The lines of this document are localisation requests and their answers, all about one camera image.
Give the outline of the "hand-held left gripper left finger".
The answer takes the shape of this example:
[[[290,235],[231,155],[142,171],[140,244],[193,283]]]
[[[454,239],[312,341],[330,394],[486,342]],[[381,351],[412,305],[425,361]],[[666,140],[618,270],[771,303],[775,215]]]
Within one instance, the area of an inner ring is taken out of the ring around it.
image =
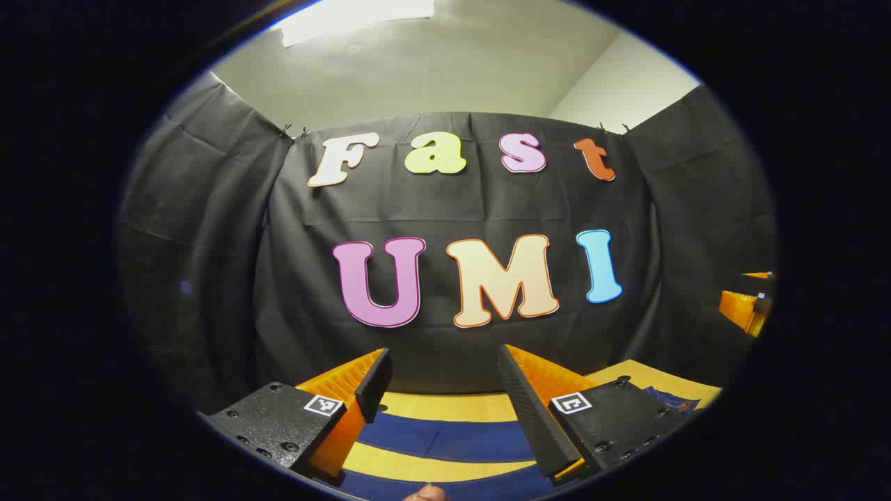
[[[392,375],[389,349],[376,349],[300,384],[264,384],[200,417],[261,459],[337,481],[363,428],[374,422]]]

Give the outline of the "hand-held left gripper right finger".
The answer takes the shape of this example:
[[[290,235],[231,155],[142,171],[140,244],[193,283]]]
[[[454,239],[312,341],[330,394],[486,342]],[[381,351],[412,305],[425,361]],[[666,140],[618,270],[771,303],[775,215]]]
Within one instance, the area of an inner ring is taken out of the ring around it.
[[[500,346],[498,371],[539,470],[555,486],[629,462],[688,419],[630,375],[593,383],[512,345]]]

